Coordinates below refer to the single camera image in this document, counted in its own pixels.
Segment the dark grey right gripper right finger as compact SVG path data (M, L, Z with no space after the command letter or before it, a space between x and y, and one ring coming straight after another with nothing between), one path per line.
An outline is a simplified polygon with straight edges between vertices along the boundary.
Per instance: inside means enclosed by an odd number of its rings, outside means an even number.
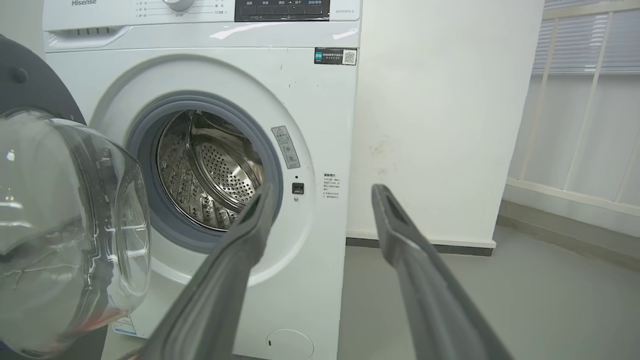
M418 360L511 360L473 300L393 192L371 188L379 246L395 269Z

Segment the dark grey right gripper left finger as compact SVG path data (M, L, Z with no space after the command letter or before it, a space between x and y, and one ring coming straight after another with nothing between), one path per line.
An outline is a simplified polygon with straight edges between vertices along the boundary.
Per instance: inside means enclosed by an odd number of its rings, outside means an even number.
M274 186L260 187L222 243L202 263L145 346L140 360L229 360L250 271L264 255L276 211Z

